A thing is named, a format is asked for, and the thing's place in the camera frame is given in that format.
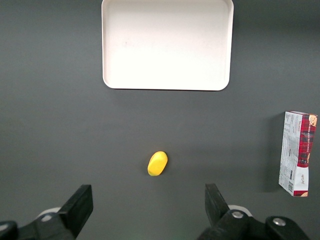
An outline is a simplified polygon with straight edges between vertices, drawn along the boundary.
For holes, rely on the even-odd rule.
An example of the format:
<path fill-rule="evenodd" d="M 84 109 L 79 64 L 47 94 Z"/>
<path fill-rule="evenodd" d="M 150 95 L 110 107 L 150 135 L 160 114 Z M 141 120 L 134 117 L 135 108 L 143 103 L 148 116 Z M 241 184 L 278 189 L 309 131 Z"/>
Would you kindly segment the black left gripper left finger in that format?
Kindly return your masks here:
<path fill-rule="evenodd" d="M 0 222 L 2 240 L 75 240 L 93 212 L 90 184 L 81 185 L 62 207 L 40 213 L 29 224 L 18 227 L 13 220 Z"/>

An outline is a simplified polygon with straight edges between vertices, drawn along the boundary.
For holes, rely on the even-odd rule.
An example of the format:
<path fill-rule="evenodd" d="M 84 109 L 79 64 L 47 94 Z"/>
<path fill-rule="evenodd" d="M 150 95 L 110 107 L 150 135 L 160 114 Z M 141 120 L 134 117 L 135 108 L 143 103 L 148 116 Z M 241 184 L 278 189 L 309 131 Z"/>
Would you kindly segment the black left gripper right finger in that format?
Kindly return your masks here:
<path fill-rule="evenodd" d="M 210 223 L 199 240 L 308 240 L 299 225 L 284 216 L 256 220 L 247 208 L 228 205 L 218 187 L 205 185 L 205 211 Z"/>

